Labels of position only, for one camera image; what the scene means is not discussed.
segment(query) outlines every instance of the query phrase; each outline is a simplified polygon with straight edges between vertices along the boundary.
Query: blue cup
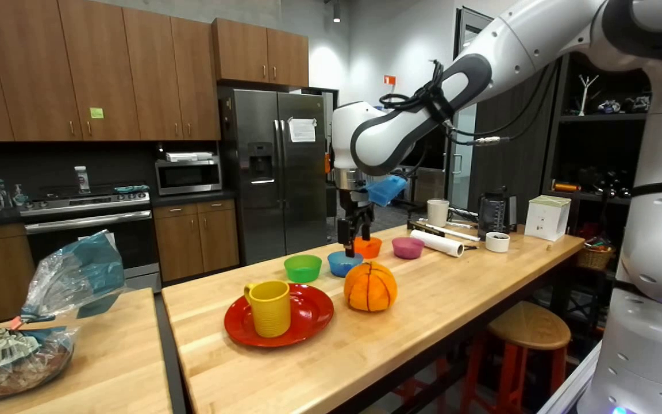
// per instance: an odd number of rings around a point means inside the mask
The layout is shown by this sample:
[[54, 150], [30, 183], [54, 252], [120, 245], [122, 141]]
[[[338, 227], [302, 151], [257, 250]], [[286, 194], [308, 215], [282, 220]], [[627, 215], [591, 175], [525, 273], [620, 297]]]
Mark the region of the blue cup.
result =
[[353, 268], [360, 263], [360, 256], [348, 257], [345, 250], [336, 250], [329, 256], [331, 273], [338, 279], [345, 279], [348, 268]]

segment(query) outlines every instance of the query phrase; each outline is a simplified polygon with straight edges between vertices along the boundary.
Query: wooden countertop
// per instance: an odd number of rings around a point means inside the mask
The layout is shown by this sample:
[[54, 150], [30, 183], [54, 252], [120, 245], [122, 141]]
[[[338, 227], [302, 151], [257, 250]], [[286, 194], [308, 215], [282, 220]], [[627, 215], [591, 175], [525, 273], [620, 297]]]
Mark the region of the wooden countertop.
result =
[[54, 381], [0, 401], [0, 412], [170, 412], [152, 289], [124, 291], [82, 319], [70, 366]]
[[447, 257], [424, 248], [419, 259], [400, 259], [391, 238], [402, 234], [375, 234], [384, 238], [376, 259], [400, 288], [386, 313], [346, 309], [345, 280], [325, 263], [340, 244], [312, 248], [324, 257], [312, 284], [331, 297], [336, 315], [320, 336], [285, 349], [242, 347], [223, 329], [245, 283], [285, 279], [282, 257], [162, 289], [194, 412], [329, 412], [581, 248], [576, 237], [513, 234], [507, 252]]

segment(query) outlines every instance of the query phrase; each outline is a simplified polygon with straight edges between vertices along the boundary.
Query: microwave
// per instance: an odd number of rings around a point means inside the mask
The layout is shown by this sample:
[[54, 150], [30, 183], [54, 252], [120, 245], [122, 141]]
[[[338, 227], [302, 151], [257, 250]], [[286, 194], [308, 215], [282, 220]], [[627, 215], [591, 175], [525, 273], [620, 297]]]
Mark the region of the microwave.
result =
[[154, 161], [155, 194], [207, 194], [220, 190], [220, 158], [217, 157], [175, 157]]

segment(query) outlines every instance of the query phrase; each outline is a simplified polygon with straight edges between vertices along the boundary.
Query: paper towel roll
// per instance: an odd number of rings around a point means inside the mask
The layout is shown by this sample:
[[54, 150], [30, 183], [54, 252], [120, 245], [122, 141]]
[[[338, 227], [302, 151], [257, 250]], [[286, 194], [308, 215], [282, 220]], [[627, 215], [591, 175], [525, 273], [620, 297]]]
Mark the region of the paper towel roll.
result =
[[511, 237], [505, 233], [488, 233], [485, 248], [504, 252], [511, 248]]
[[463, 245], [454, 238], [444, 238], [444, 237], [420, 233], [420, 229], [408, 233], [408, 237], [420, 238], [427, 248], [442, 250], [452, 257], [463, 252]]

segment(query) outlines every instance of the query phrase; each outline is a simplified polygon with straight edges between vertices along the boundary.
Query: refrigerator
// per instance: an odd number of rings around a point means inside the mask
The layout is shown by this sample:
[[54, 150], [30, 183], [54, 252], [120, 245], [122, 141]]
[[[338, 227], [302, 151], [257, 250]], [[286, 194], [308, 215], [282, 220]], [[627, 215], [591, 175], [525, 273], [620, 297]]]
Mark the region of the refrigerator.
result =
[[325, 244], [322, 96], [217, 87], [217, 99], [242, 264]]

